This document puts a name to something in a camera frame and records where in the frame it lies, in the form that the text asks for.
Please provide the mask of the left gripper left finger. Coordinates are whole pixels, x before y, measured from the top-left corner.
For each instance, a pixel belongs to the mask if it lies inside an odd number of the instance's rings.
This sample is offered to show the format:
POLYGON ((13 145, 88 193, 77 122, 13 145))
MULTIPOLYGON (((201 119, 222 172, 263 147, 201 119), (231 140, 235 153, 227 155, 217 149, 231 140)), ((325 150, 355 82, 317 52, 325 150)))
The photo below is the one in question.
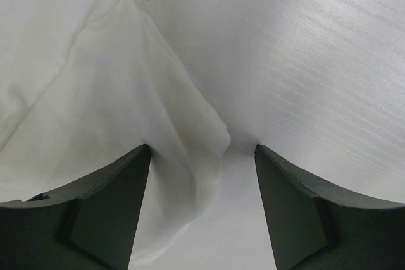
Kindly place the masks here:
POLYGON ((151 150, 29 200, 1 204, 2 269, 127 269, 151 150))

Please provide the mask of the white floral print t-shirt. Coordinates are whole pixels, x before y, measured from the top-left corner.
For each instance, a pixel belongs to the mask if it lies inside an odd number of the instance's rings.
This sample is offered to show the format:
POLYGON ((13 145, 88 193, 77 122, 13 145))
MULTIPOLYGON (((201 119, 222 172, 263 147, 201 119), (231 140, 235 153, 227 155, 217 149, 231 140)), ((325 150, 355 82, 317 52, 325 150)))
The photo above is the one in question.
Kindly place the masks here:
POLYGON ((1 0, 1 200, 153 150, 130 265, 212 204, 227 126, 135 0, 1 0))

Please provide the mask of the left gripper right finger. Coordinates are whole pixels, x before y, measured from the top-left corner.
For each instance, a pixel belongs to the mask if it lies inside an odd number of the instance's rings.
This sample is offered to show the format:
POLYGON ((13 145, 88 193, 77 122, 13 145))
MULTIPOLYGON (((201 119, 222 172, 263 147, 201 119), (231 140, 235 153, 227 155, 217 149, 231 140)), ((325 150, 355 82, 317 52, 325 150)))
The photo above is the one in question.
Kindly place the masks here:
POLYGON ((277 269, 403 269, 404 205, 342 188, 264 145, 255 166, 277 269))

